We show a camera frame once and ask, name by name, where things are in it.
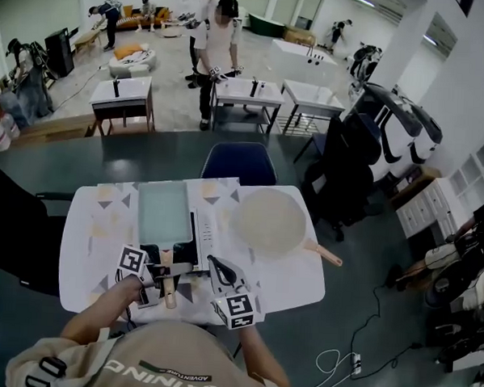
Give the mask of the person's left hand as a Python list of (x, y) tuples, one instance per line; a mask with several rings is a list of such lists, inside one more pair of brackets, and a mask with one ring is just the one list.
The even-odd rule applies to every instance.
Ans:
[(113, 289), (116, 291), (116, 294), (128, 305), (141, 300), (140, 291), (142, 289), (142, 283), (140, 278), (137, 276), (128, 275), (124, 277), (115, 284)]

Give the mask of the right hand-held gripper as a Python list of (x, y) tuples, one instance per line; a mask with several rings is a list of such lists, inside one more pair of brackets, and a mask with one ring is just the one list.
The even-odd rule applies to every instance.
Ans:
[(263, 322), (261, 283), (248, 284), (244, 271), (235, 263), (209, 255), (209, 275), (214, 297), (211, 306), (229, 330), (243, 329)]

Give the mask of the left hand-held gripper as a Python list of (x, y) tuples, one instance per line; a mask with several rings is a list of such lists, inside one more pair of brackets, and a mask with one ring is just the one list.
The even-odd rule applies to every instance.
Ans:
[(137, 299), (139, 308), (149, 308), (165, 300), (163, 279), (188, 274), (194, 270), (192, 263), (151, 263), (148, 254), (142, 250), (124, 245), (118, 258), (116, 271), (122, 278), (128, 276), (139, 280)]

